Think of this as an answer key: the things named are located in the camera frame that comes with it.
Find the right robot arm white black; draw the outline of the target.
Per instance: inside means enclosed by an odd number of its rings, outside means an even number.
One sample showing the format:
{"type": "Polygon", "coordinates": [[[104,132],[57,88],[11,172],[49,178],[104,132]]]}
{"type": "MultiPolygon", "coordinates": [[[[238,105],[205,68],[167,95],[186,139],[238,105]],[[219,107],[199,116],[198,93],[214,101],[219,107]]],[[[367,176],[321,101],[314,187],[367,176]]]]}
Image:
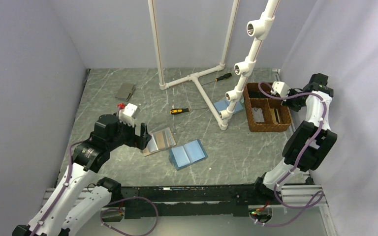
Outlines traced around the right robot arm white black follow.
{"type": "Polygon", "coordinates": [[[328,76],[313,74],[302,89],[290,88],[284,82],[260,82],[258,89],[268,98],[298,112],[306,108],[305,119],[285,144],[283,159],[271,171],[259,177],[252,190],[252,199],[263,204],[275,197],[281,187],[296,174],[316,170],[337,140],[329,125],[329,106],[334,90],[328,87],[328,76]]]}

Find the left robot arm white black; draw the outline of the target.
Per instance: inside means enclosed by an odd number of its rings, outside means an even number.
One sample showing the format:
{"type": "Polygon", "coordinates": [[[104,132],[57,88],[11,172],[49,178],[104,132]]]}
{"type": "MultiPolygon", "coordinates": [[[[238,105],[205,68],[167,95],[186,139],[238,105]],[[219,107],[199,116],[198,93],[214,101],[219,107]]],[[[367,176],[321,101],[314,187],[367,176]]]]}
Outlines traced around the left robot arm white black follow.
{"type": "Polygon", "coordinates": [[[90,195],[74,205],[89,181],[120,146],[143,150],[151,140],[147,125],[136,125],[128,115],[101,115],[89,138],[69,148],[68,167],[40,211],[26,225],[17,225],[14,236],[73,236],[99,209],[121,202],[122,186],[104,177],[90,195]]]}

